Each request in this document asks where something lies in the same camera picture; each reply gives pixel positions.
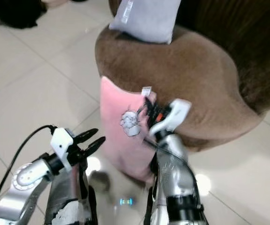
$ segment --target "brown fabric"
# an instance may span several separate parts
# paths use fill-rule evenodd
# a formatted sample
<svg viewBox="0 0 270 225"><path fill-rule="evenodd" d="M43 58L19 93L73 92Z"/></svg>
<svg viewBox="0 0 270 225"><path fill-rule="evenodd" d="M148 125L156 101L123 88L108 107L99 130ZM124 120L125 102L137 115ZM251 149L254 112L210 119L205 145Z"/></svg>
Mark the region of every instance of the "brown fabric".
<svg viewBox="0 0 270 225"><path fill-rule="evenodd" d="M108 3L110 5L111 12L112 12L113 16L116 15L118 7L119 7L121 1L122 0L108 0Z"/></svg>
<svg viewBox="0 0 270 225"><path fill-rule="evenodd" d="M109 0L113 15L120 0ZM270 109L270 0L182 0L177 24L222 46L239 71L239 90L258 114Z"/></svg>
<svg viewBox="0 0 270 225"><path fill-rule="evenodd" d="M176 27L170 45L146 44L106 28L96 43L100 75L128 91L152 86L161 105L175 98L192 102L178 132L201 150L235 139L261 118L239 94L236 67L220 47Z"/></svg>

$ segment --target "black cable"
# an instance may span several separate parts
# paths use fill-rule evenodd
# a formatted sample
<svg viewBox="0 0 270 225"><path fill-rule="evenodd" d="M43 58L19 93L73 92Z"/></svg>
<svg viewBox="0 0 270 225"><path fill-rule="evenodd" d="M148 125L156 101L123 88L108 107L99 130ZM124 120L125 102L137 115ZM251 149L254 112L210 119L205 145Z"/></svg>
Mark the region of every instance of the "black cable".
<svg viewBox="0 0 270 225"><path fill-rule="evenodd" d="M36 129L34 132L32 132L32 133L24 140L24 142L23 142L23 143L21 144L21 146L18 148L18 150L17 150L16 154L14 155L14 157L13 157L13 159L12 159L10 165L8 166L7 171L6 171L5 174L4 174L4 177L3 177L3 179L2 179L2 181L1 181L1 183L0 183L0 192L1 192L1 189L2 189L2 187L3 187L3 185L4 185L4 182L6 181L6 179L7 179L7 177L8 177L8 174L10 173L10 171L11 171L11 169L12 169L12 167L13 167L13 165L14 165L14 163L15 163L15 161L16 161L18 155L19 155L19 153L21 152L22 148L24 147L24 145L25 145L25 144L26 144L26 143L27 143L27 142L28 142L28 141L29 141L29 140L30 140L37 132L39 132L40 130L43 130L43 129L45 129L45 128L49 128L50 131L51 131L51 134L53 134L54 130L56 129L56 127L53 126L53 125L45 125L45 126L42 126L42 127L38 128L38 129Z"/></svg>

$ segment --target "black bag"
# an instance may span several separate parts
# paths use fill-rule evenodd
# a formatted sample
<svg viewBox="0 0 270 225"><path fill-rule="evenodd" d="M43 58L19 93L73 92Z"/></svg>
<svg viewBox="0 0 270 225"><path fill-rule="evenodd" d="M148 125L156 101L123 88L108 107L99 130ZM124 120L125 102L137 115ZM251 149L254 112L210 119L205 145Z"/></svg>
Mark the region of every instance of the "black bag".
<svg viewBox="0 0 270 225"><path fill-rule="evenodd" d="M41 0L0 0L0 23L20 29L34 27L46 11Z"/></svg>

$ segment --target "white label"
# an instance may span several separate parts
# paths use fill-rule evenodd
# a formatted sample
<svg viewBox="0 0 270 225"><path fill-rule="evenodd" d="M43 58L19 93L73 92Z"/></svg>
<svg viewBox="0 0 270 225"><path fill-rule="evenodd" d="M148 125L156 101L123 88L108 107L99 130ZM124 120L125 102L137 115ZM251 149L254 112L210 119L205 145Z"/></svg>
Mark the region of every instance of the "white label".
<svg viewBox="0 0 270 225"><path fill-rule="evenodd" d="M152 91L152 87L143 87L141 95L148 97Z"/></svg>
<svg viewBox="0 0 270 225"><path fill-rule="evenodd" d="M121 22L123 23L127 23L127 21L129 20L130 14L131 14L131 8L133 7L133 0L129 0L127 3L127 6L125 8L125 11L123 13L123 17L121 19Z"/></svg>

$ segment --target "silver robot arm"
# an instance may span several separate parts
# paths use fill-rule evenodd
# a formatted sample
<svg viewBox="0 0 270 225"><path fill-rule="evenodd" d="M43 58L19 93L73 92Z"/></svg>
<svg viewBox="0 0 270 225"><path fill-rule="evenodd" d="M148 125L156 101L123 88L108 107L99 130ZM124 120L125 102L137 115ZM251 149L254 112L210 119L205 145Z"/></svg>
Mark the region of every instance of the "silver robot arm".
<svg viewBox="0 0 270 225"><path fill-rule="evenodd" d="M97 131L98 129L91 129L74 136L68 129L55 129L50 142L55 153L45 153L14 173L9 190L0 199L0 225L26 225L34 212L38 197L61 169L65 168L66 172L70 172L72 166L86 160L102 145L105 137L90 144L85 151L77 146Z"/></svg>
<svg viewBox="0 0 270 225"><path fill-rule="evenodd" d="M186 118L191 104L176 99L154 113L160 121L149 121L150 136L157 139L157 185L151 225L206 225L203 206L196 196L196 180L187 165L187 149L173 133Z"/></svg>

